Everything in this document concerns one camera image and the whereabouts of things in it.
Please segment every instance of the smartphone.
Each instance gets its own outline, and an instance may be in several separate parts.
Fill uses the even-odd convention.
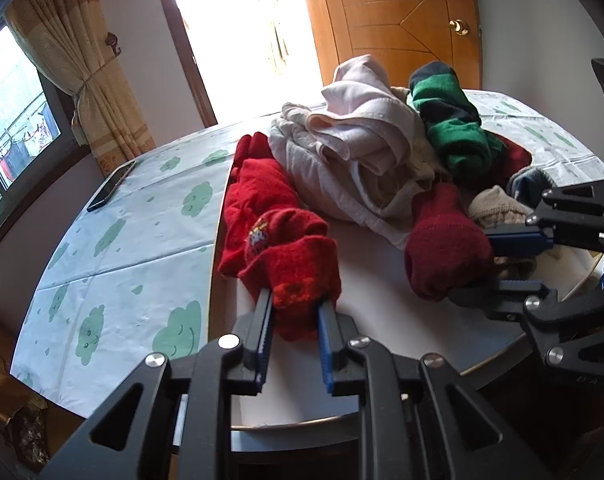
[[[114,191],[120,185],[120,183],[127,177],[127,174],[129,174],[130,171],[133,169],[135,164],[136,162],[134,160],[131,160],[131,162],[129,162],[128,164],[125,164],[121,168],[117,168],[117,170],[115,170],[111,174],[111,176],[109,176],[109,179],[98,191],[98,194],[95,195],[95,198],[91,200],[91,203],[86,207],[86,211],[94,211],[97,208],[100,208],[104,204],[106,204],[109,201],[109,198],[111,198],[111,195],[113,195]]]

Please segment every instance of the white cloth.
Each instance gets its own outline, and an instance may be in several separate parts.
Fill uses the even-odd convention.
[[[395,97],[371,56],[342,63],[334,79],[322,91],[326,109],[282,107],[269,131],[273,156],[308,206],[403,249],[413,196],[447,172],[418,113]]]

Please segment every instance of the bright red sock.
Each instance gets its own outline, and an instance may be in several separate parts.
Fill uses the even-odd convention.
[[[245,266],[247,233],[259,215],[270,209],[299,207],[299,199],[271,155],[268,138],[259,132],[240,139],[231,169],[231,182],[224,197],[226,238],[218,270],[236,278]]]
[[[246,268],[239,278],[256,300],[273,291],[275,331],[287,341],[315,338],[319,301],[337,301],[341,292],[337,246],[328,224],[299,208],[271,210],[250,229]]]
[[[506,137],[498,134],[494,135],[504,143],[506,150],[495,161],[490,171],[477,182],[473,183],[473,189],[484,190],[495,185],[506,189],[509,178],[522,168],[530,166],[531,162],[533,162],[533,156],[524,147]]]
[[[440,301],[451,288],[467,285],[490,272],[490,242],[464,214],[454,184],[440,182],[415,195],[413,218],[404,264],[417,296]]]

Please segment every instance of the doorway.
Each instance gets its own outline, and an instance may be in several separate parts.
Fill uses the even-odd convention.
[[[176,0],[219,124],[322,101],[305,0]]]

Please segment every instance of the window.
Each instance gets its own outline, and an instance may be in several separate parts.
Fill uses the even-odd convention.
[[[81,156],[72,98],[44,78],[0,24],[0,231]]]

